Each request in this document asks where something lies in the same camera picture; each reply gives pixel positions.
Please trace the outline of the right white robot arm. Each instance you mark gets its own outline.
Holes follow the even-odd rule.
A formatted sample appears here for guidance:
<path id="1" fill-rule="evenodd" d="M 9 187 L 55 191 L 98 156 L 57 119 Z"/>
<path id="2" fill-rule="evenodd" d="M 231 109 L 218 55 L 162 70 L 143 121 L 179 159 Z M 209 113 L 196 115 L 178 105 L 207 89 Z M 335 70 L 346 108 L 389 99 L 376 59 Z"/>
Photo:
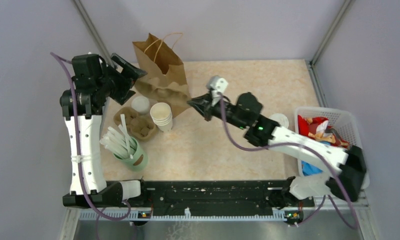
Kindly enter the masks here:
<path id="1" fill-rule="evenodd" d="M 192 98 L 187 104 L 206 121 L 213 117 L 222 120 L 224 130 L 233 125 L 245 130 L 244 138 L 252 148 L 232 143 L 247 152 L 274 150 L 307 162 L 322 172 L 304 177 L 289 177 L 281 192 L 287 206 L 313 196 L 334 195 L 346 202 L 357 202 L 367 173 L 363 151 L 352 145 L 346 149 L 325 145 L 292 130 L 261 114 L 263 105 L 250 92 L 241 94 L 235 104 L 221 93 L 211 92 Z"/>

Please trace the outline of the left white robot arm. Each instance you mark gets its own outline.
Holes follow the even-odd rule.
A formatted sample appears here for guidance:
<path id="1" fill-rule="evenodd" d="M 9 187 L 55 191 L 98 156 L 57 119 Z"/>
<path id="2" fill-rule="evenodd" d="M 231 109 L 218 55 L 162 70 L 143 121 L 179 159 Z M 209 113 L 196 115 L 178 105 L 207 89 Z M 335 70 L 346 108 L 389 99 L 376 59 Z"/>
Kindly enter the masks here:
<path id="1" fill-rule="evenodd" d="M 100 133 L 103 108 L 108 98 L 123 105 L 135 92 L 132 87 L 146 72 L 117 53 L 113 64 L 95 53 L 77 55 L 69 61 L 74 76 L 64 65 L 67 60 L 55 56 L 62 65 L 70 88 L 59 100 L 71 148 L 72 176 L 69 193 L 62 197 L 65 207 L 119 207 L 130 200 L 142 207 L 148 193 L 141 180 L 105 180 L 101 165 Z"/>

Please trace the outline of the brown cardboard cup carrier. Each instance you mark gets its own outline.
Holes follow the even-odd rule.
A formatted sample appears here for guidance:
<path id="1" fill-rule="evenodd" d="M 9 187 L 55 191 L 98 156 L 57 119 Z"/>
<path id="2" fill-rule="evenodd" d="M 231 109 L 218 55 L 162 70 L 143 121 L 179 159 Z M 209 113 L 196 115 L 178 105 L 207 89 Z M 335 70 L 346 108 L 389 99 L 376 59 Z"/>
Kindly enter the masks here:
<path id="1" fill-rule="evenodd" d="M 137 80 L 134 87 L 137 92 L 146 98 L 158 102 L 166 102 L 171 106 L 189 108 L 188 100 L 191 99 L 189 86 L 179 85 L 177 82 L 165 83 L 163 79 L 149 75 Z"/>

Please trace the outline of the white plastic cup lid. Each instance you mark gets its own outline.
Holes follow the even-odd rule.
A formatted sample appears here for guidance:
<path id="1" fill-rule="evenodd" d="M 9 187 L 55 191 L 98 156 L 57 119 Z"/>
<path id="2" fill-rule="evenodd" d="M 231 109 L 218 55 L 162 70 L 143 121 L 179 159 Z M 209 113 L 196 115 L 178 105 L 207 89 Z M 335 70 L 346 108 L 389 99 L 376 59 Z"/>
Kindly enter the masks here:
<path id="1" fill-rule="evenodd" d="M 289 128 L 290 122 L 286 115 L 282 113 L 274 113 L 270 116 L 270 119 L 278 122 L 282 127 Z"/>

